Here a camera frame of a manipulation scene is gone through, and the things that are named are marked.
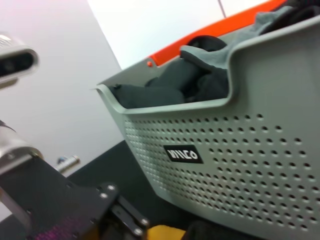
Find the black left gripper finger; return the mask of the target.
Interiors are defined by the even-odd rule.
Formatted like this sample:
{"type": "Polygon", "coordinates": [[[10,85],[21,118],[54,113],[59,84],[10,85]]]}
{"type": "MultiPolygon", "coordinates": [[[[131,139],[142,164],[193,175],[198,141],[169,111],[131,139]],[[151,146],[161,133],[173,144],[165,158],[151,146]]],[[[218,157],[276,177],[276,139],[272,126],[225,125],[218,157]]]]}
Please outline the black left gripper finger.
{"type": "Polygon", "coordinates": [[[119,195],[110,210],[111,219],[124,237],[147,237],[150,221],[119,195]]]}

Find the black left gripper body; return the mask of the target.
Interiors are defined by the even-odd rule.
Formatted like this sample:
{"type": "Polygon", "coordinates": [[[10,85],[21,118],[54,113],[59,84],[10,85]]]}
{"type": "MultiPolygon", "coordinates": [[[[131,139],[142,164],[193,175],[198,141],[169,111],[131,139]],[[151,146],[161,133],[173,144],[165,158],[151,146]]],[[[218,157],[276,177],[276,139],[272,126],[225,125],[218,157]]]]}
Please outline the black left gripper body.
{"type": "Polygon", "coordinates": [[[78,186],[38,157],[1,174],[0,190],[26,240],[98,240],[101,220],[119,195],[106,183],[78,186]]]}

